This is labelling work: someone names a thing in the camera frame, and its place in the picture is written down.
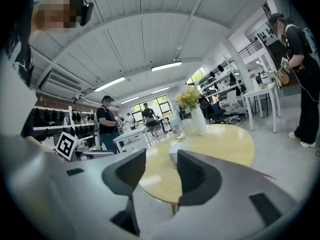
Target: white sneaker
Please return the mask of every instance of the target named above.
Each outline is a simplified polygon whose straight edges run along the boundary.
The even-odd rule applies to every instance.
[[[298,137],[295,135],[295,132],[294,132],[294,131],[292,131],[292,132],[289,133],[289,138],[290,138],[290,139],[298,139]]]
[[[300,145],[303,148],[314,148],[316,146],[316,142],[314,142],[312,144],[308,144],[308,143],[300,141]]]

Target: staircase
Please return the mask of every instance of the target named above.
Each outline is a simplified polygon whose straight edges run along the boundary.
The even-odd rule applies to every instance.
[[[287,58],[287,48],[279,41],[276,40],[275,42],[271,43],[268,46],[270,56],[275,64],[276,69],[278,70],[281,66],[281,60],[283,57]],[[293,72],[288,74],[289,76],[289,83],[282,84],[282,87],[297,85],[298,80]]]

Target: gray floor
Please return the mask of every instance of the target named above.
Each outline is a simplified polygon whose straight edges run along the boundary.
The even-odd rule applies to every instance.
[[[316,148],[302,148],[297,139],[288,138],[288,133],[299,122],[300,95],[285,95],[280,98],[280,105],[281,118],[277,117],[277,133],[272,132],[271,110],[269,116],[264,112],[264,118],[260,118],[259,113],[253,116],[254,131],[250,131],[248,119],[241,121],[240,127],[249,132],[254,142],[251,167],[274,178],[270,180],[299,202],[310,193],[319,170],[320,157],[315,155]],[[148,238],[159,224],[173,216],[169,204],[155,200],[140,186],[136,188],[133,198],[142,238]]]

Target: black pants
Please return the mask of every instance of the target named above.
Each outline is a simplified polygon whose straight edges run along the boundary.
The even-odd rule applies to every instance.
[[[301,84],[315,101],[319,100],[320,83],[310,81]],[[300,138],[300,141],[312,144],[316,141],[319,128],[319,102],[314,102],[307,91],[301,88],[301,115],[299,126],[294,131],[294,135]]]

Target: brick wall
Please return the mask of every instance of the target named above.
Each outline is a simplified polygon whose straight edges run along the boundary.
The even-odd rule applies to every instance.
[[[48,107],[48,108],[53,108],[53,109],[68,110],[69,106],[71,106],[73,110],[85,111],[85,112],[90,112],[92,110],[93,113],[96,113],[96,111],[98,109],[97,107],[94,107],[94,106],[87,106],[87,105],[78,104],[78,103],[73,104],[73,102],[61,100],[61,99],[50,97],[50,96],[46,96],[44,94],[37,93],[36,96],[37,96],[38,100],[35,103],[35,106],[39,106],[39,107]]]

